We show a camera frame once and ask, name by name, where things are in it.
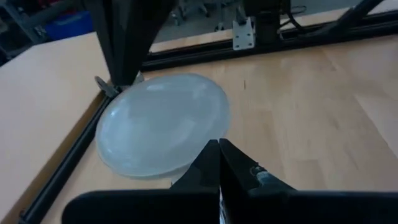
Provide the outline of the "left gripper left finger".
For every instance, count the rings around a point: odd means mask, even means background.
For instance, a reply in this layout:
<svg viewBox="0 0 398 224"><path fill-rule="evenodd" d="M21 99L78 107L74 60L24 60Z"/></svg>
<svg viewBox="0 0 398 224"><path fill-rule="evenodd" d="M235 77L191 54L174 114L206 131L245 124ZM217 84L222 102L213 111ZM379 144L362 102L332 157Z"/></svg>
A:
<svg viewBox="0 0 398 224"><path fill-rule="evenodd" d="M220 224L219 142L170 188L87 192L68 202L62 224Z"/></svg>

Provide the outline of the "large wooden desk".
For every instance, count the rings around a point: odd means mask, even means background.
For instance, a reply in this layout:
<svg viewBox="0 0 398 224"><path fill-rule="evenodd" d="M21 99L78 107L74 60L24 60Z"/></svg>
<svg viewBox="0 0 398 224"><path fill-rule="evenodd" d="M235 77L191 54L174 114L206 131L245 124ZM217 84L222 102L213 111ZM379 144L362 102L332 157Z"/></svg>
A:
<svg viewBox="0 0 398 224"><path fill-rule="evenodd" d="M57 168L109 73L94 33L35 45L0 67L0 223L15 223Z"/></svg>

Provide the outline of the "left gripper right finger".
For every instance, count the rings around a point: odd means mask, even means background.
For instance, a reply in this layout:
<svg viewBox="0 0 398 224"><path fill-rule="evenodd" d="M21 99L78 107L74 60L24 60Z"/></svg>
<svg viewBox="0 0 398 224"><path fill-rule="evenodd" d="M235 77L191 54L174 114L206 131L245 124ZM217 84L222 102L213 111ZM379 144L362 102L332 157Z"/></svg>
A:
<svg viewBox="0 0 398 224"><path fill-rule="evenodd" d="M398 192L297 190L220 139L221 193L233 224L398 224Z"/></svg>

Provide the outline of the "dark grey clamp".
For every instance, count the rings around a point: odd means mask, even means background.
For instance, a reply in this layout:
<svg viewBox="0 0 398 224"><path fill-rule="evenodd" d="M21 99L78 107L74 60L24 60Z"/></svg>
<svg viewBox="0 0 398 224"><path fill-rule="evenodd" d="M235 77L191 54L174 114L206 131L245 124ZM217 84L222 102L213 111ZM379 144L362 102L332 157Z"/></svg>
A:
<svg viewBox="0 0 398 224"><path fill-rule="evenodd" d="M100 90L103 91L104 94L109 98L115 98L120 94L120 91L116 87L107 84L99 76L95 76L95 82L98 85L98 87L100 88Z"/></svg>

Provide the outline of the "white flood lightbulb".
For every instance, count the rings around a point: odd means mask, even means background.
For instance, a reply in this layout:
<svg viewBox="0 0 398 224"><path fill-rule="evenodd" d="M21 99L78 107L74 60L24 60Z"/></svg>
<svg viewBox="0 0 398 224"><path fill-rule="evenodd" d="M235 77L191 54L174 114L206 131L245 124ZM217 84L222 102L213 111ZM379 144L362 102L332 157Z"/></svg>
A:
<svg viewBox="0 0 398 224"><path fill-rule="evenodd" d="M118 175L158 179L186 169L208 141L228 132L227 94L196 73L155 77L129 87L96 127L102 162Z"/></svg>

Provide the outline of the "silver corner bracket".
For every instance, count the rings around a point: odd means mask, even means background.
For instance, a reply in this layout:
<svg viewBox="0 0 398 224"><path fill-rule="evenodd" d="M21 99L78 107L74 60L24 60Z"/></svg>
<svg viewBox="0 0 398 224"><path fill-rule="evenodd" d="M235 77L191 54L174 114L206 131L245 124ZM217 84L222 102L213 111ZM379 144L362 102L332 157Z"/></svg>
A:
<svg viewBox="0 0 398 224"><path fill-rule="evenodd" d="M251 18L247 17L242 24L239 24L238 21L233 21L233 50L247 50L254 47L255 36Z"/></svg>

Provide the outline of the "black aluminium table frame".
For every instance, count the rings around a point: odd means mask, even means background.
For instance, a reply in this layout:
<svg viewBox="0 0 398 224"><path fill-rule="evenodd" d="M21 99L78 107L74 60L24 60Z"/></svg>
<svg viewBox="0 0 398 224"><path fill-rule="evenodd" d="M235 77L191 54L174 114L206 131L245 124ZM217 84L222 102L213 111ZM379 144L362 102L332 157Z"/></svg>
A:
<svg viewBox="0 0 398 224"><path fill-rule="evenodd" d="M373 9L364 16L356 16L354 22L341 22L341 17L351 13L351 9L313 14L311 23L298 28L281 31L281 38L273 44L259 44L247 50L233 49L233 39L227 33L221 40L184 47L176 47L149 54L142 66L145 72L166 68L182 67L199 63L214 62L251 55L269 54L286 50L303 49L320 45L368 39L372 37L398 34L398 6L387 9ZM34 183L40 190L30 205L20 210L16 224L39 224L55 201L72 171L88 149L94 138L94 126L101 113L111 102L111 97L101 92L79 120L79 135L75 136L66 149L58 149L45 167L39 172Z"/></svg>

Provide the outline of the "blue plastic crate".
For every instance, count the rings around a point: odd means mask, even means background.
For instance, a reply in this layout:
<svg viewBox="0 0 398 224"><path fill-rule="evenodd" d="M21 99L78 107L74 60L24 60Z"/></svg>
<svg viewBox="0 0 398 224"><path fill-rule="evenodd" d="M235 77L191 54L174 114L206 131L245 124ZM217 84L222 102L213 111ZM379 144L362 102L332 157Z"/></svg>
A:
<svg viewBox="0 0 398 224"><path fill-rule="evenodd" d="M44 29L52 40L62 40L94 31L88 11L59 16L55 20L46 23Z"/></svg>

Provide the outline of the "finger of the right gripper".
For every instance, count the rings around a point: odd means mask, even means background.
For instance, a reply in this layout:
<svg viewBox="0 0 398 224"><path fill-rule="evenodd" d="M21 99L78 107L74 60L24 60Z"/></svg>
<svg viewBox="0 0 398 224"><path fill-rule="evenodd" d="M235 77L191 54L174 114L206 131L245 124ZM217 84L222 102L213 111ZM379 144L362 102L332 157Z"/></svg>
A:
<svg viewBox="0 0 398 224"><path fill-rule="evenodd" d="M83 0L89 11L102 49L112 84L121 86L121 69L116 65L116 47L114 43L114 1L113 0Z"/></svg>
<svg viewBox="0 0 398 224"><path fill-rule="evenodd" d="M131 0L123 53L123 85L133 84L176 0Z"/></svg>

